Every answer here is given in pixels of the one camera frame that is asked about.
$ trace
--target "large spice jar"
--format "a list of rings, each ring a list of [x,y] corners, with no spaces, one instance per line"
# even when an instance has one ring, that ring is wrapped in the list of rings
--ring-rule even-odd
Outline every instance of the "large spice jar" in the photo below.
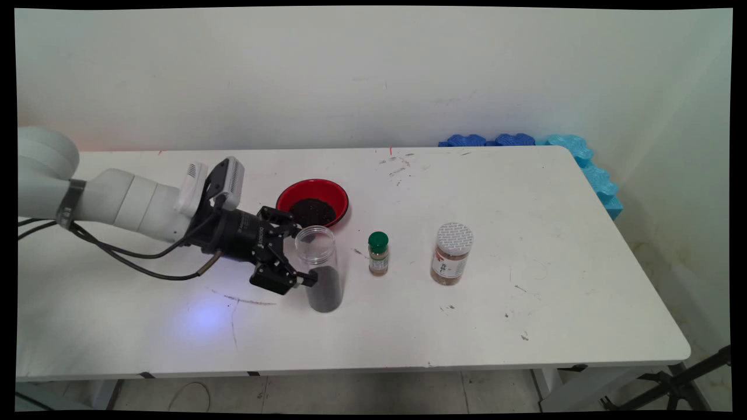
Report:
[[[472,231],[461,223],[446,223],[438,228],[430,276],[442,285],[457,284],[467,265],[473,241]]]

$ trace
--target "white jar lid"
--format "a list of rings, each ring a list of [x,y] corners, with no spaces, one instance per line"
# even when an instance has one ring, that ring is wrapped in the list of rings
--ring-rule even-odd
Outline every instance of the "white jar lid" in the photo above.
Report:
[[[449,255],[465,255],[473,241],[472,231],[461,223],[449,222],[438,228],[438,247]]]

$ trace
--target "small spice bottle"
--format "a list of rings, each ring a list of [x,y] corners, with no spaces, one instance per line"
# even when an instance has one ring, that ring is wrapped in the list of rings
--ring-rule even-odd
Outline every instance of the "small spice bottle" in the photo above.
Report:
[[[467,265],[473,241],[472,231],[461,223],[446,223],[438,228],[430,276],[442,285],[457,284]]]
[[[368,270],[374,276],[383,276],[389,269],[389,237],[384,232],[374,232],[368,237]]]

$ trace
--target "white table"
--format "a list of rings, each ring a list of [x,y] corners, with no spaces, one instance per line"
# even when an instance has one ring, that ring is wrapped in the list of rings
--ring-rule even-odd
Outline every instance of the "white table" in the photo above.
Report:
[[[55,226],[19,242],[17,381],[534,368],[543,408],[564,410],[632,380],[640,366],[689,356],[560,147],[84,152],[75,177],[115,167],[178,187],[190,161],[213,167],[228,155],[246,168],[239,208],[250,213],[301,179],[345,188],[351,207],[333,228],[342,305],[317,313],[302,289],[257,288],[252,265],[224,259],[194,280],[153,279]],[[436,230],[449,221],[475,234],[455,286],[429,275]],[[130,250],[166,247],[84,226]],[[383,277],[369,274],[366,259],[376,230],[390,238]],[[285,249],[292,257],[290,240]],[[188,274],[207,259],[189,247],[139,261]],[[581,363],[592,368],[558,381],[554,368]]]

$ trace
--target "green cap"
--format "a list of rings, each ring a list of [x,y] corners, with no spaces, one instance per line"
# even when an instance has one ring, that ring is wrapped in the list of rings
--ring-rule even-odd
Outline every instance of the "green cap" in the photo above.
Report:
[[[384,232],[374,232],[368,237],[368,246],[373,253],[383,253],[389,244],[389,237]]]

